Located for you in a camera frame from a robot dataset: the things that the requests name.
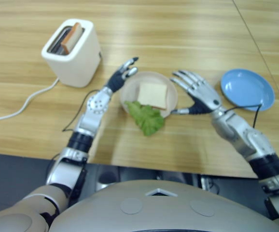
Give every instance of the plate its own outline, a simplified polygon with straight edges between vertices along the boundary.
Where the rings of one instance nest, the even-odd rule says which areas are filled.
[[[124,104],[125,101],[133,102],[138,99],[141,82],[167,85],[167,108],[166,110],[160,110],[160,113],[162,117],[169,116],[170,112],[175,109],[177,105],[177,90],[166,76],[156,72],[138,72],[126,81],[120,90],[120,102],[124,110],[128,113],[128,107]]]
[[[221,79],[221,89],[228,100],[237,105],[262,104],[260,111],[269,109],[275,101],[271,85],[259,74],[245,69],[233,69]],[[245,109],[256,111],[258,107]]]

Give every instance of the white plate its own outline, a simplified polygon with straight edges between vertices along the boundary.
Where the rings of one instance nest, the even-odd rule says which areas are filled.
[[[160,110],[160,112],[162,117],[169,116],[170,112],[175,109],[177,105],[177,90],[167,77],[156,72],[138,72],[126,81],[120,90],[120,102],[124,110],[128,113],[128,107],[124,104],[125,101],[133,102],[138,99],[141,82],[167,85],[167,108],[166,110]]]

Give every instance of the blue plate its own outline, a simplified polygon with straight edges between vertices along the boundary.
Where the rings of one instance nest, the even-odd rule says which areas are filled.
[[[246,69],[232,69],[221,80],[221,89],[228,100],[237,105],[262,104],[260,111],[269,109],[275,101],[271,85],[259,74]],[[256,111],[257,107],[245,109]]]

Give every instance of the lettuce leaf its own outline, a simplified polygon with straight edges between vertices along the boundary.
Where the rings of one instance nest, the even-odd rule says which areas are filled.
[[[164,119],[160,114],[160,110],[153,109],[150,105],[141,106],[138,101],[125,101],[125,104],[145,136],[150,136],[163,127]]]

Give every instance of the wire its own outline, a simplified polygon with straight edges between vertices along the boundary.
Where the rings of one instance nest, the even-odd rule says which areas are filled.
[[[257,115],[259,114],[260,108],[262,107],[262,104],[258,104],[258,105],[244,105],[244,106],[235,106],[231,109],[226,110],[224,113],[226,114],[227,112],[229,112],[230,110],[234,110],[234,109],[241,109],[241,108],[247,108],[247,107],[256,107],[257,106],[257,110],[255,112],[255,116],[254,116],[254,120],[253,120],[253,128],[255,128],[255,123],[256,123],[256,119],[257,119]]]
[[[20,108],[17,112],[13,113],[13,114],[10,114],[10,115],[6,115],[6,116],[2,116],[0,117],[0,120],[4,120],[4,119],[7,119],[7,118],[11,118],[11,117],[14,117],[18,114],[20,114],[21,112],[24,111],[24,109],[27,107],[27,105],[29,104],[29,102],[31,101],[32,98],[34,98],[35,96],[37,96],[38,94],[40,93],[44,93],[46,91],[49,91],[51,90],[57,83],[58,83],[59,79],[57,78],[51,86],[47,87],[47,88],[44,88],[44,89],[41,89],[39,91],[36,91],[35,93],[31,94],[25,101],[24,105],[22,106],[22,108]]]
[[[93,92],[97,92],[99,91],[98,89],[94,89],[94,90],[91,90],[89,93],[86,94],[86,96],[84,97],[83,101],[82,101],[82,104],[80,106],[80,108],[78,109],[77,113],[75,114],[74,118],[71,120],[71,122],[64,128],[62,129],[62,132],[65,132],[65,131],[73,131],[73,129],[68,129],[68,127],[74,122],[74,120],[77,118],[78,114],[80,113],[83,105],[84,105],[84,102],[86,101],[87,97],[93,93]]]
[[[216,194],[219,195],[219,193],[220,193],[219,185],[217,185],[211,178],[209,178],[208,182],[209,182],[209,189],[212,189],[215,186],[215,188],[217,190]]]
[[[49,161],[49,163],[48,163],[48,165],[47,165],[47,168],[46,168],[46,171],[45,171],[45,180],[47,179],[47,176],[48,176],[48,174],[49,174],[50,168],[52,168],[51,166],[52,166],[52,163],[53,163],[54,159],[55,159],[57,156],[59,156],[59,155],[60,155],[60,153],[54,155],[54,156],[52,157],[52,159]]]

